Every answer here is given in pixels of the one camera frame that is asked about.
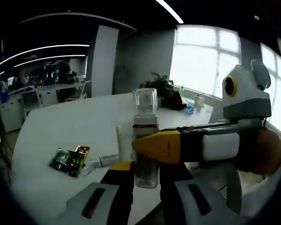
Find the black ceiling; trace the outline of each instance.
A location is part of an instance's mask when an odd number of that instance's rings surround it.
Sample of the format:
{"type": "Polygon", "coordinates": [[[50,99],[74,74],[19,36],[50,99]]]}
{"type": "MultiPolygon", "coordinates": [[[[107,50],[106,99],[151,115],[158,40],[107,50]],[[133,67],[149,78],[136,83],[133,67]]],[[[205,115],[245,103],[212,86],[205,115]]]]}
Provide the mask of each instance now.
{"type": "Polygon", "coordinates": [[[8,61],[4,62],[0,68],[2,71],[7,71],[14,66],[21,64],[23,62],[42,59],[53,56],[62,56],[62,55],[88,55],[89,48],[84,46],[63,46],[63,47],[54,47],[41,49],[37,51],[28,52],[25,54],[21,54],[16,56],[8,61]]]}
{"type": "MultiPolygon", "coordinates": [[[[261,41],[278,51],[275,39],[277,35],[281,36],[281,3],[277,1],[242,0],[227,3],[224,0],[166,0],[166,2],[185,24],[211,25],[235,30],[240,36],[261,41]]],[[[103,16],[127,24],[138,31],[174,28],[178,24],[155,0],[75,0],[71,4],[55,1],[5,2],[4,6],[0,7],[0,44],[2,39],[5,59],[26,50],[48,45],[89,44],[99,24],[118,28],[120,37],[134,31],[118,23],[82,15],[53,15],[19,24],[29,18],[52,13],[103,16]]],[[[43,54],[52,55],[55,54],[53,51],[59,50],[43,51],[43,54]]]]}

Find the potted plant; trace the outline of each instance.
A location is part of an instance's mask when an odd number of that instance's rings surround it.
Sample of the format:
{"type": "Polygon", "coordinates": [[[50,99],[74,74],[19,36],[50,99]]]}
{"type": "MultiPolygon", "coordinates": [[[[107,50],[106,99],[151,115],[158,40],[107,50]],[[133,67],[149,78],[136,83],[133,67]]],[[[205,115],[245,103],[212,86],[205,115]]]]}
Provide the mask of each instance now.
{"type": "Polygon", "coordinates": [[[140,85],[140,88],[155,88],[157,90],[158,105],[164,107],[182,110],[185,108],[178,91],[174,91],[174,82],[168,76],[160,76],[158,73],[152,72],[155,76],[153,81],[146,81],[140,85]]]}

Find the green plant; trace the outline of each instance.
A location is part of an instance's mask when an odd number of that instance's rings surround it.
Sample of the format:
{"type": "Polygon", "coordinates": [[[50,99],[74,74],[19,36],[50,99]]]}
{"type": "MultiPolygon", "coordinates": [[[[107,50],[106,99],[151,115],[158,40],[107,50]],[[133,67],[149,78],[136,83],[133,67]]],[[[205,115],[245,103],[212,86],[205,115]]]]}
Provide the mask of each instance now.
{"type": "Polygon", "coordinates": [[[172,80],[168,79],[168,76],[160,76],[158,73],[152,72],[152,75],[155,76],[153,81],[146,81],[140,85],[140,88],[156,88],[157,95],[159,97],[165,98],[173,95],[173,84],[172,80]]]}

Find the cabinet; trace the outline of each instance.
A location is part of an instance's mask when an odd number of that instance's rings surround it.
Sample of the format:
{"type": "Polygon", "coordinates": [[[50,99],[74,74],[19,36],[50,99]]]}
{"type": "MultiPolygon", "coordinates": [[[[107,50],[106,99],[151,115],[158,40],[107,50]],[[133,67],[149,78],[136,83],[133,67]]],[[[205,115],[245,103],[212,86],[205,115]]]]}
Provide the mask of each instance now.
{"type": "Polygon", "coordinates": [[[0,105],[0,114],[5,132],[18,130],[23,125],[23,106],[19,99],[10,99],[0,105]]]}
{"type": "Polygon", "coordinates": [[[55,105],[58,103],[56,90],[43,90],[40,92],[40,95],[43,106],[55,105]]]}

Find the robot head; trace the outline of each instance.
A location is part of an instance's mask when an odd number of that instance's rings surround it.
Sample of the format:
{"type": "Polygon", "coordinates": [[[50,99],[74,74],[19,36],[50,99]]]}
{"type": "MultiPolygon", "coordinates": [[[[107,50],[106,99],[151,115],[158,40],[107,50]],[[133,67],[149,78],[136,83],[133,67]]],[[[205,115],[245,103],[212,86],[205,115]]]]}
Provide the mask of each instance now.
{"type": "Polygon", "coordinates": [[[223,115],[227,119],[271,117],[271,101],[264,92],[271,86],[271,78],[265,65],[251,61],[252,71],[236,65],[222,82],[223,115]]]}

